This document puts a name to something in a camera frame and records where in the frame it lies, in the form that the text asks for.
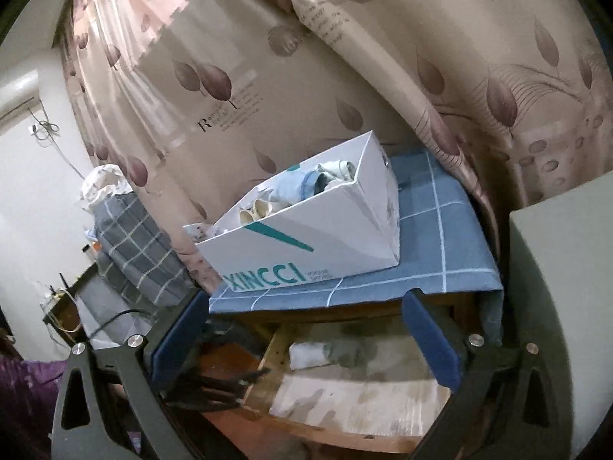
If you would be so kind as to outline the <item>wooden drawer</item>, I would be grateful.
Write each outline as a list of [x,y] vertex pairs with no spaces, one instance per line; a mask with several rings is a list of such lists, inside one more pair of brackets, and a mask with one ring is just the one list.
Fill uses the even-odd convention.
[[[251,459],[268,457],[285,436],[382,454],[409,454],[449,401],[400,318],[398,300],[305,312],[260,312],[238,321],[264,335],[254,359],[229,345],[205,356],[202,369],[229,377],[266,370],[238,408],[207,417]],[[356,341],[358,362],[292,370],[294,343]]]

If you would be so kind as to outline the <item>white grey rolled underwear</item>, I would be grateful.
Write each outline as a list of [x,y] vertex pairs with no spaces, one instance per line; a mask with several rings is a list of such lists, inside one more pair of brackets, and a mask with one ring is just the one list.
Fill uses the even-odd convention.
[[289,347],[288,352],[292,371],[319,368],[331,364],[331,344],[320,342],[294,343]]

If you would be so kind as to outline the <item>cream rolled underwear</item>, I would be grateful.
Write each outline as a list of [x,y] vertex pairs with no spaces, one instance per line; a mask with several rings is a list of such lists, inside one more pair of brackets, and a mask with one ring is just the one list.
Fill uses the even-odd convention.
[[268,197],[258,197],[241,205],[238,213],[239,223],[241,225],[254,223],[288,207],[289,205],[286,202],[279,202]]

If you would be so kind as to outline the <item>light blue rolled underwear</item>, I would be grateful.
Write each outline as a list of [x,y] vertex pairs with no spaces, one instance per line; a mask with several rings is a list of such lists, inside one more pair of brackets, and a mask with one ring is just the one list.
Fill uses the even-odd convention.
[[324,191],[328,181],[327,175],[316,169],[285,171],[271,185],[269,197],[272,202],[295,205]]

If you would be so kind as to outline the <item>dark side table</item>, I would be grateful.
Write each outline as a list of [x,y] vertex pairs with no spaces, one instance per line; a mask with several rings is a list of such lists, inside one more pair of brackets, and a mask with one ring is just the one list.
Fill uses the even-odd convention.
[[89,342],[95,349],[123,344],[134,334],[147,334],[158,308],[124,275],[106,277],[93,264],[73,284],[49,287],[43,321],[69,346]]

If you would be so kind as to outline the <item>blue checked table cloth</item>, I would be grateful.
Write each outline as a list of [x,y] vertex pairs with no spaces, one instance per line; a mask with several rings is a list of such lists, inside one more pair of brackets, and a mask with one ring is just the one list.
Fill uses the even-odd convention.
[[387,157],[372,137],[329,149],[355,178],[253,224],[236,211],[200,252],[221,276],[216,314],[332,309],[427,294],[480,293],[502,337],[503,287],[467,193],[428,152]]

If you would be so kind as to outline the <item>grey plaid fabric pile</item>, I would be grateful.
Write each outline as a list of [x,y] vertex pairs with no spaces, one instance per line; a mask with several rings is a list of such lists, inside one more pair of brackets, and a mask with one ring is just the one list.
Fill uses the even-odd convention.
[[92,212],[102,246],[98,271],[131,309],[156,319],[194,289],[167,234],[135,193],[108,196]]

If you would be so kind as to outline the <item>white cabinet panel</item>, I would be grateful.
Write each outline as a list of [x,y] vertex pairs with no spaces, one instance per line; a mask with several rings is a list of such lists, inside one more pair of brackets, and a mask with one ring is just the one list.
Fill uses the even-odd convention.
[[612,406],[612,177],[515,211],[507,291],[518,338],[546,364],[564,456],[587,447]]

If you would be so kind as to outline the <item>white XINCCI shoe box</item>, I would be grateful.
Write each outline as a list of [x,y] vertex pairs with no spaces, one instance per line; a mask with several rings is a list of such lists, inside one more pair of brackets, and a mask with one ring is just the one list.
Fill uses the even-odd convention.
[[[241,225],[242,204],[270,198],[285,171],[351,161],[350,182],[328,181],[321,193],[265,219]],[[197,249],[236,292],[280,289],[395,267],[400,262],[399,188],[391,161],[368,132],[255,185],[204,233]]]

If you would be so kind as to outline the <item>white crumpled cloth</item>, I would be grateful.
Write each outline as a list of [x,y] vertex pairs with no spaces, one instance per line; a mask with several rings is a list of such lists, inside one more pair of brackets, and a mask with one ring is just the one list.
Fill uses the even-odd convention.
[[124,195],[133,191],[120,167],[104,164],[95,167],[83,180],[79,190],[81,208],[90,212],[93,207],[112,195]]

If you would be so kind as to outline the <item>pale green rolled cloth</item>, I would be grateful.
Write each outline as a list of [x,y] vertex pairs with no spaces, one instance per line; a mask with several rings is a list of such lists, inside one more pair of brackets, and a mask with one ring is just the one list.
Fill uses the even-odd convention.
[[329,181],[350,182],[354,179],[356,169],[348,160],[334,160],[318,164],[316,167]]

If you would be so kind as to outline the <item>white air conditioner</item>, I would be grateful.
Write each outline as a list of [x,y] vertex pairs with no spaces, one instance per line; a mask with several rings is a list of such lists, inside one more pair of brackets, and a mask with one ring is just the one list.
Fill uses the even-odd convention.
[[39,101],[38,71],[32,70],[1,86],[0,120],[4,122],[19,115]]

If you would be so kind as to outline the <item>beige leaf-pattern curtain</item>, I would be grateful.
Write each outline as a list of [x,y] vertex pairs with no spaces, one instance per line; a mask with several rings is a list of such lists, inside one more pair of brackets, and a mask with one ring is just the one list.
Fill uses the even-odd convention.
[[69,0],[64,78],[86,151],[121,167],[191,276],[184,233],[371,131],[425,146],[510,212],[612,168],[612,66],[584,0]]

